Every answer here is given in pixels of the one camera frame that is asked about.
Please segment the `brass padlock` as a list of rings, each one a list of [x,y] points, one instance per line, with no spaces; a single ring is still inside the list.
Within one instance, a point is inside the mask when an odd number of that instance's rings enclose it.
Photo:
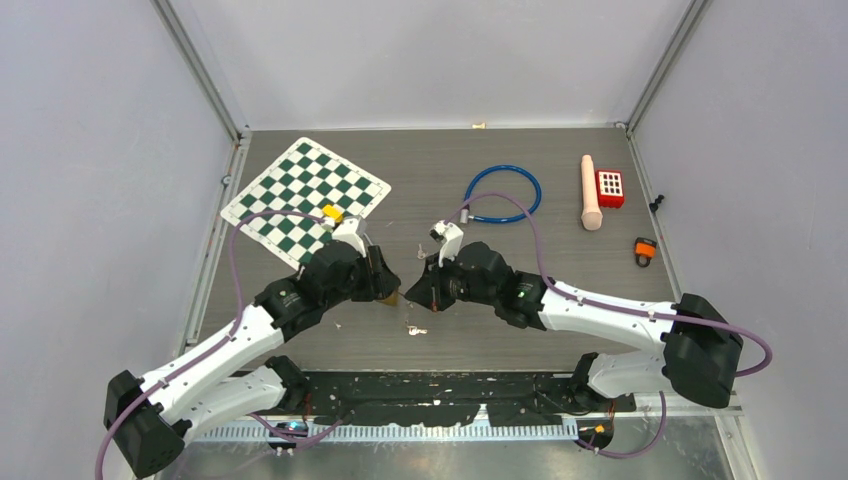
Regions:
[[[389,296],[380,300],[380,303],[387,306],[395,307],[399,303],[400,294],[398,291],[393,292]]]

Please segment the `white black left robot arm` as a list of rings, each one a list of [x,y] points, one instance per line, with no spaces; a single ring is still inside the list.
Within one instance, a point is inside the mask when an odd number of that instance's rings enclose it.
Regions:
[[[186,445],[236,417],[276,407],[298,412],[307,398],[298,368],[282,357],[248,374],[230,375],[320,323],[330,309],[385,301],[401,285],[376,245],[332,240],[298,273],[269,283],[235,318],[197,347],[136,376],[124,370],[107,384],[102,448],[115,445],[137,478],[172,464]]]

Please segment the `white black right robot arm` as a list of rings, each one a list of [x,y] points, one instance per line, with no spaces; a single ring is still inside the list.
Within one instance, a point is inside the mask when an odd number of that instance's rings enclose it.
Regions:
[[[428,257],[405,298],[434,312],[458,301],[486,305],[516,328],[577,332],[631,347],[624,354],[580,357],[567,391],[589,411],[620,396],[666,391],[725,408],[744,345],[697,295],[685,294],[677,303],[597,295],[515,270],[483,242],[462,247],[452,259]]]

